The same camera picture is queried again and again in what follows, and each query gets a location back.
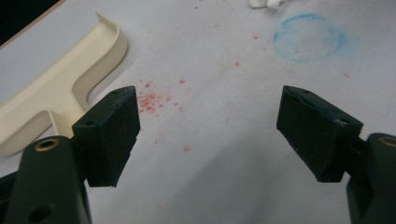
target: curved plastic edge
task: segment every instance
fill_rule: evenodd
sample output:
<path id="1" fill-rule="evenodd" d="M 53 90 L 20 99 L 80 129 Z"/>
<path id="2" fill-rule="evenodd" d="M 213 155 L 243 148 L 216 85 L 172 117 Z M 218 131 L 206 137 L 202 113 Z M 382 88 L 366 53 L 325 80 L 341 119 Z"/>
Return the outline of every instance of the curved plastic edge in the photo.
<path id="1" fill-rule="evenodd" d="M 99 23 L 41 76 L 0 108 L 0 156 L 19 152 L 52 124 L 72 137 L 71 126 L 90 109 L 92 88 L 123 59 L 128 40 L 97 13 Z"/>

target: blue circle marking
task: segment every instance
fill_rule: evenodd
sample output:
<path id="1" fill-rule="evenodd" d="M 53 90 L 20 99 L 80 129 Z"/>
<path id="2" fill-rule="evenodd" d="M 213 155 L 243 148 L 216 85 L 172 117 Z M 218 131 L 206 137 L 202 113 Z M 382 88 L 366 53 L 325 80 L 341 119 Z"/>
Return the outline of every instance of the blue circle marking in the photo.
<path id="1" fill-rule="evenodd" d="M 274 35 L 275 51 L 296 63 L 333 55 L 345 42 L 344 34 L 318 14 L 302 14 L 283 21 Z"/>

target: white object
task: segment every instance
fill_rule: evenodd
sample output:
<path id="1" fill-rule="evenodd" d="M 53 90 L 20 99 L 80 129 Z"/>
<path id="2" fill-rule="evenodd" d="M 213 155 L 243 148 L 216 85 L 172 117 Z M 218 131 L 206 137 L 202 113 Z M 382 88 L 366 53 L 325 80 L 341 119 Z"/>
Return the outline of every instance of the white object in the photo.
<path id="1" fill-rule="evenodd" d="M 119 26 L 97 13 L 99 23 L 27 88 L 0 108 L 0 156 L 16 153 L 52 124 L 73 136 L 71 126 L 89 108 L 91 89 L 116 67 L 128 48 Z"/>
<path id="2" fill-rule="evenodd" d="M 269 8 L 274 8 L 274 9 L 278 9 L 279 5 L 281 2 L 284 2 L 285 0 L 268 0 L 267 2 L 267 6 Z"/>
<path id="3" fill-rule="evenodd" d="M 249 0 L 249 4 L 253 8 L 269 7 L 278 9 L 281 2 L 285 0 Z"/>
<path id="4" fill-rule="evenodd" d="M 253 8 L 260 8 L 267 6 L 267 0 L 249 0 L 250 6 Z"/>

